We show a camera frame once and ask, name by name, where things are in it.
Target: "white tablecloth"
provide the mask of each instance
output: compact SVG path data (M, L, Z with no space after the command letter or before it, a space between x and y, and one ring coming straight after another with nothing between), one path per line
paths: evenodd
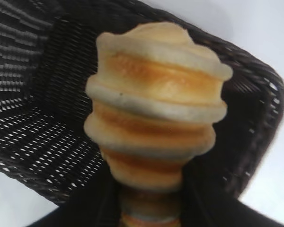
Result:
M284 78L284 0L143 0L230 41ZM284 121L241 201L284 223ZM55 205L0 173L0 227L23 227Z

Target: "bread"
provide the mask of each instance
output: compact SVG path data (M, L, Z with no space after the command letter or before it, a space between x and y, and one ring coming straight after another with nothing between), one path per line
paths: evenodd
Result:
M86 134L120 183L178 191L182 166L215 143L212 124L226 115L221 89L231 68L170 22L103 33L97 48L98 72L86 85L93 100Z

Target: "black wicker basket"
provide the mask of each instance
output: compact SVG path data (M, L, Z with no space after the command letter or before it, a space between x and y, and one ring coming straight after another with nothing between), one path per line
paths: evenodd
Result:
M136 0L0 0L0 171L56 204L92 180L104 163L83 132L95 39L151 21L180 24L233 68L216 145L193 162L238 197L282 118L282 79L239 47Z

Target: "twisted bread roll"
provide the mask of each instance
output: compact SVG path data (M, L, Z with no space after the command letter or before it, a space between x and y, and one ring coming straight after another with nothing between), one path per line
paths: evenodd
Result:
M152 193L179 190L182 166L215 143L212 124L226 115L221 89L231 68L169 22L103 33L97 48L98 73L86 86L94 109L86 134L120 183ZM130 226L141 212L135 207L125 218ZM166 223L177 217L160 218Z

